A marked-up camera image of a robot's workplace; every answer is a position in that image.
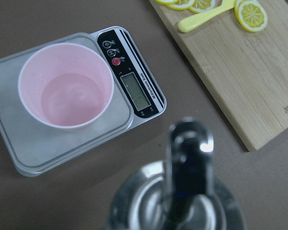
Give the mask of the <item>clear glass sauce bottle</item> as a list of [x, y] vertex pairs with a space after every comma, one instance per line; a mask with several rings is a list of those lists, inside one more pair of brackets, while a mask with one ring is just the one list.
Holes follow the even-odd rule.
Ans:
[[192, 117], [169, 130], [166, 158], [141, 167], [116, 192], [108, 230], [244, 230], [242, 210], [214, 175], [211, 131]]

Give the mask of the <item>yellow plastic knife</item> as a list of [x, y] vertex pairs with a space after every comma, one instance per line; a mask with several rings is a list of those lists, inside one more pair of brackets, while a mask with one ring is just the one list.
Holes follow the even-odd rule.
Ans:
[[187, 18], [181, 19], [177, 23], [178, 30], [182, 33], [187, 33], [202, 25], [203, 23], [209, 21], [215, 16], [233, 9], [235, 6], [235, 0], [223, 0], [220, 6], [189, 16]]

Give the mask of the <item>bamboo cutting board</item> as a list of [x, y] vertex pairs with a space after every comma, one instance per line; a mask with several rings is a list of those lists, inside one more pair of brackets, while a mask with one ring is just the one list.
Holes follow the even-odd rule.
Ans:
[[188, 33], [175, 11], [156, 1], [155, 11], [249, 151], [288, 128], [288, 4], [263, 0], [267, 27], [244, 30], [233, 10]]

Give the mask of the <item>digital kitchen scale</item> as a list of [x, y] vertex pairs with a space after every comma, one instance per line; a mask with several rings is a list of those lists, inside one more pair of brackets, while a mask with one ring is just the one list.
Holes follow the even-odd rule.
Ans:
[[51, 170], [157, 117], [166, 105], [119, 26], [0, 59], [0, 133], [24, 176]]

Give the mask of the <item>pink plastic cup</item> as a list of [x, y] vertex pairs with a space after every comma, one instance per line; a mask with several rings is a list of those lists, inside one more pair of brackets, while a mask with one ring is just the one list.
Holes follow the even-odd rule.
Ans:
[[26, 111], [40, 123], [63, 130], [85, 127], [108, 108], [113, 74], [95, 51], [58, 43], [35, 52], [23, 65], [18, 93]]

